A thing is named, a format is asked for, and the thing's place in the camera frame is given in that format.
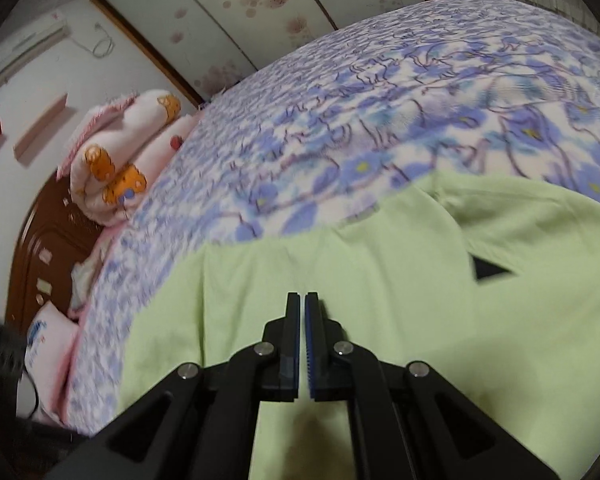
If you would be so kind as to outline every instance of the brown wooden headboard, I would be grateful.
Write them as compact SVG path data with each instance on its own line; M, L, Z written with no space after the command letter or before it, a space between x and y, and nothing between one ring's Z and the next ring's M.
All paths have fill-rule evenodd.
M101 231L102 227L71 201L69 178L56 182L53 174L27 213L16 243L5 323L25 334L48 300L66 313L72 292L71 270L75 262L89 256ZM38 280L51 284L50 294L38 290Z

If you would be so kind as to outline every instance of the yellow flower center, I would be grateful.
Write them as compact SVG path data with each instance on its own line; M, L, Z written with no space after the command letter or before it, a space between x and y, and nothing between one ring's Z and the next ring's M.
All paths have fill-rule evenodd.
M538 132L538 130L534 128L522 128L522 133L524 133L527 137L531 137L535 140L542 140L542 136Z

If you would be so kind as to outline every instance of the white air conditioner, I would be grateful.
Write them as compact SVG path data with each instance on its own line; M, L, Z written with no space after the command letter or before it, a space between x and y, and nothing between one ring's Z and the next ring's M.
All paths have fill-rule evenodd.
M11 34L0 44L0 86L68 33L66 18L55 10Z

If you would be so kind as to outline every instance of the bed sheet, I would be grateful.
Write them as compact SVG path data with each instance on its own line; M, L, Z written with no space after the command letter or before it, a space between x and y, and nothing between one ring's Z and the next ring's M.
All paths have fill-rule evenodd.
M131 323L180 254L339 222L433 168L543 179L600 202L600 38L513 0L424 2L216 98L94 287L67 423L93 434L116 415Z

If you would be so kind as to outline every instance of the silver bolt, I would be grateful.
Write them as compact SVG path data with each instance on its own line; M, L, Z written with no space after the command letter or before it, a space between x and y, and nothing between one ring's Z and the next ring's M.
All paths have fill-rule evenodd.
M338 341L335 345L333 345L333 349L339 355L349 355L353 352L353 345L349 341Z
M426 377L429 375L429 366L422 361L414 361L409 365L409 373L414 377Z
M262 341L253 347L253 351L259 356L272 354L275 349L276 347L273 346L269 341Z
M193 379L198 374L198 365L193 363L183 363L178 366L178 375L182 379Z

